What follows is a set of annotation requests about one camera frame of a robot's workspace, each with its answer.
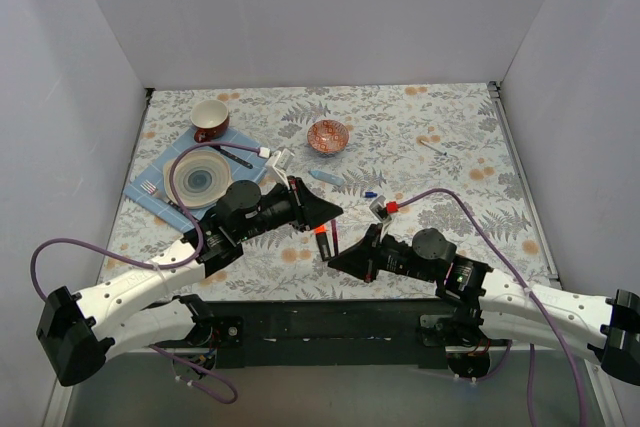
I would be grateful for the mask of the black orange marker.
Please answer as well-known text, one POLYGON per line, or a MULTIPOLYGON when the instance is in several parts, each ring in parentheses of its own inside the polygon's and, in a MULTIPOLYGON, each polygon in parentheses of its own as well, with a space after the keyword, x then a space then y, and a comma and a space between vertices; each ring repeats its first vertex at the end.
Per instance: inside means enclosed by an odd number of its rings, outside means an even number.
POLYGON ((316 235, 315 238, 316 238, 316 243, 319 249, 321 259, 323 261, 329 261, 332 257, 332 253, 331 253, 328 237, 326 236, 325 233, 321 233, 319 235, 316 235))

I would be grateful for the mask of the pink pen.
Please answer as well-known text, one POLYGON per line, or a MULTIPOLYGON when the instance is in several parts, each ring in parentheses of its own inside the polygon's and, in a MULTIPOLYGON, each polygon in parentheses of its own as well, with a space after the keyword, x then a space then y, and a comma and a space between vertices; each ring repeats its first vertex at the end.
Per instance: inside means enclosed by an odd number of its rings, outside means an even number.
POLYGON ((331 233, 332 233, 333 255, 337 256, 339 254, 339 236, 338 236, 337 221, 335 218, 331 220, 331 233))

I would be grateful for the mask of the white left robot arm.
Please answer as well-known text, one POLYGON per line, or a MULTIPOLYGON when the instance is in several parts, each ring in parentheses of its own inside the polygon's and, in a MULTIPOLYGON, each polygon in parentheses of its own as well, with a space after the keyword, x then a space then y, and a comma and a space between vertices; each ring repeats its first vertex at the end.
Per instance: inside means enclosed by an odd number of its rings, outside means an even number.
POLYGON ((112 358, 158 342, 205 345, 213 314, 195 295, 158 307, 156 301, 235 262, 243 242, 289 225, 304 232, 342 215, 299 177, 262 193, 248 180, 232 183, 197 226, 144 268, 72 293, 60 287, 44 299, 36 329, 59 383, 79 384, 112 358))

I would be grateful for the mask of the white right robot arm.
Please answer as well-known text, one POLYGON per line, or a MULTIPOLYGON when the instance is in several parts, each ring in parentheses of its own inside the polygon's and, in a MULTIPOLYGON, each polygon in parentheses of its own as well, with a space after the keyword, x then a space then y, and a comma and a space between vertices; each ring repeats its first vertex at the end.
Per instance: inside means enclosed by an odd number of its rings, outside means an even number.
POLYGON ((435 284, 437 297, 455 308, 452 330, 464 344, 484 337, 566 350, 617 380, 639 382, 639 297, 632 292, 620 289, 606 297, 523 286, 501 270, 459 255, 456 245, 433 228, 406 243, 373 224, 328 264, 364 282, 385 271, 435 284))

